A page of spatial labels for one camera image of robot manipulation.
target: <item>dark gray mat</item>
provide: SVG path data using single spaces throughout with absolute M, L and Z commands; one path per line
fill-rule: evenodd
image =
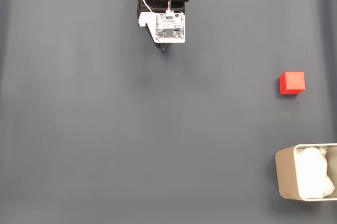
M 337 0 L 191 0 L 165 54 L 136 2 L 1 1 L 0 223 L 335 223 L 274 155 L 336 139 Z

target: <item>circuit board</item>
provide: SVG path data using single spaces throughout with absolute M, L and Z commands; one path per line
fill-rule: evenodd
M 156 39 L 185 37 L 185 15 L 183 13 L 157 13 Z

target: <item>white cloth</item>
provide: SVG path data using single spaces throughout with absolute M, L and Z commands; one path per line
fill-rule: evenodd
M 296 151 L 296 174 L 302 198 L 324 198 L 334 192 L 335 186 L 326 173 L 328 164 L 325 155 L 325 148 Z

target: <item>red block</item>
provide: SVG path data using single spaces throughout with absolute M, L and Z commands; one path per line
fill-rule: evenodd
M 305 91 L 304 72 L 284 72 L 280 76 L 281 94 L 300 94 Z

